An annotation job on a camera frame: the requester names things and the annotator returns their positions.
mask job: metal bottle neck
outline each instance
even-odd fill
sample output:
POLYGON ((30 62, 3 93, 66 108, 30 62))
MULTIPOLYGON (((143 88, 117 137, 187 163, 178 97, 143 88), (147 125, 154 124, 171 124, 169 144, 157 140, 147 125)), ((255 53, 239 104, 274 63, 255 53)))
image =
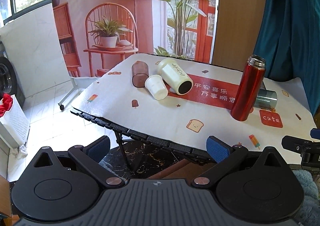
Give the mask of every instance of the metal bottle neck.
POLYGON ((257 55, 251 55, 248 58, 247 63, 250 66, 253 66, 253 67, 255 67, 255 68, 259 69, 259 70, 265 70, 266 69, 266 61, 265 61, 265 59, 263 59, 262 57, 257 56, 257 55))

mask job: laundry basket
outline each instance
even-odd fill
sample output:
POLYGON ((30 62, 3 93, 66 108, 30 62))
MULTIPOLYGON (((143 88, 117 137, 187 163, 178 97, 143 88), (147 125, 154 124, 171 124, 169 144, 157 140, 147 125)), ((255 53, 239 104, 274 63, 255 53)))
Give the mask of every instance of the laundry basket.
POLYGON ((11 98, 13 99, 12 107, 10 110, 4 113, 4 115, 0 118, 0 122, 18 143, 18 145, 21 146, 27 140, 30 123, 23 113, 15 95, 12 95, 11 98))

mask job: blue gripper pad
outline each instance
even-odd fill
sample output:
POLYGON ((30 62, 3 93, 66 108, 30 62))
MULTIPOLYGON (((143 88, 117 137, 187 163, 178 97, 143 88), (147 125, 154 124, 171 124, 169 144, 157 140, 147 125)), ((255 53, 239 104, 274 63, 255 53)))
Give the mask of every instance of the blue gripper pad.
POLYGON ((316 129, 316 128, 312 129, 310 131, 310 136, 313 139, 320 139, 320 129, 316 129))
POLYGON ((233 148, 219 140, 215 136, 207 138, 207 152, 217 162, 220 163, 227 158, 232 152, 233 148))
POLYGON ((97 163, 99 163, 109 151, 110 139, 108 136, 102 136, 83 148, 83 152, 97 163))

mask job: red thermos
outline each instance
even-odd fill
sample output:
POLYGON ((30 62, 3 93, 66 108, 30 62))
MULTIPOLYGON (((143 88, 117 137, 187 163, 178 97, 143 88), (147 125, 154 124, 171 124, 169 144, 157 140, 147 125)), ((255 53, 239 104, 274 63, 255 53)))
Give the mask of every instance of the red thermos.
POLYGON ((245 121, 256 101, 263 76, 266 71, 266 61, 259 56, 251 55, 244 67, 237 96, 231 109, 231 116, 238 121, 245 121))

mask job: white tumbler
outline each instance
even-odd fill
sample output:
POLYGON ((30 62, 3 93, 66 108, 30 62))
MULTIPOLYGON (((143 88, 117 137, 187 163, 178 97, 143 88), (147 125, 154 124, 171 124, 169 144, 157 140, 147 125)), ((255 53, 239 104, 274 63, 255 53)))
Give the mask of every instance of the white tumbler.
POLYGON ((177 62, 168 57, 162 60, 158 65, 158 75, 175 90, 176 94, 184 95, 189 92, 193 86, 192 79, 182 70, 177 62))

